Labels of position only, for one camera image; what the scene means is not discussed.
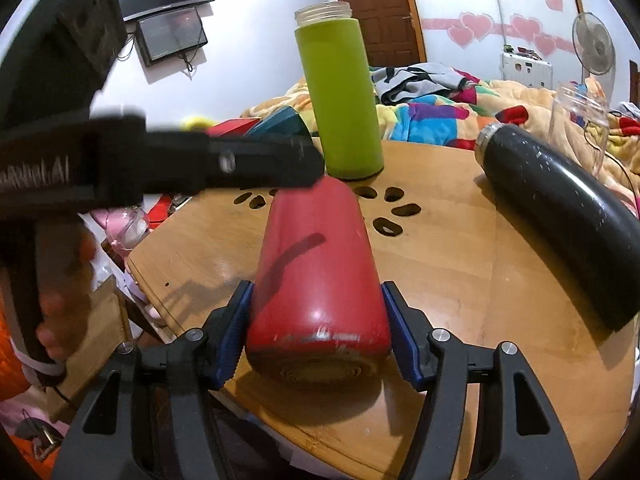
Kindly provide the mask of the person's left hand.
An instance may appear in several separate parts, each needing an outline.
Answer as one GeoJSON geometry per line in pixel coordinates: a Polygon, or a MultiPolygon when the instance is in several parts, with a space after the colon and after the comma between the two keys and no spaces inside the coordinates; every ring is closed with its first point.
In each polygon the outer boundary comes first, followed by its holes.
{"type": "Polygon", "coordinates": [[[37,328],[37,337],[50,358],[57,361],[65,361],[78,350],[87,333],[91,310],[91,263],[96,242],[86,228],[71,232],[70,242],[75,249],[76,269],[62,285],[40,288],[43,322],[37,328]]]}

